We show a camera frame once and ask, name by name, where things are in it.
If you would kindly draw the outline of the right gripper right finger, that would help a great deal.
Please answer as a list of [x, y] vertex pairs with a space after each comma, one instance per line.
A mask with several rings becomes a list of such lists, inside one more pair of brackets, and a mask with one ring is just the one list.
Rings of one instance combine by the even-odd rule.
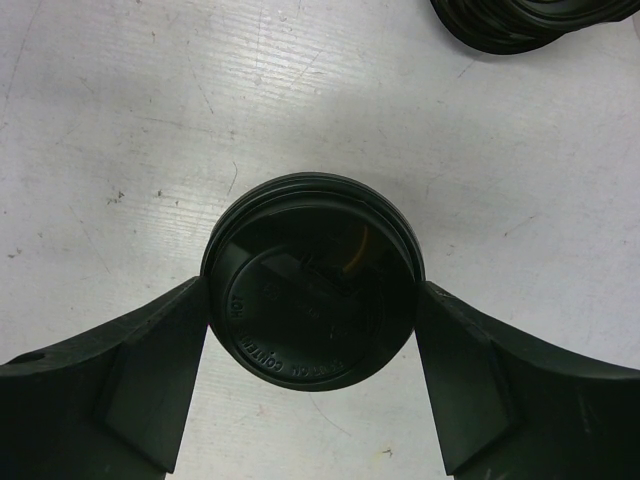
[[536, 338], [441, 287], [416, 336], [444, 468], [456, 479], [635, 479], [639, 373]]

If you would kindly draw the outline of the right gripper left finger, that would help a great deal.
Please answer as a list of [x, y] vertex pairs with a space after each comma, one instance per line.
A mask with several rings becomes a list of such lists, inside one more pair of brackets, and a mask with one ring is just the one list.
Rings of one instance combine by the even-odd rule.
[[174, 472], [210, 319], [194, 277], [149, 304], [1, 367], [4, 479]]

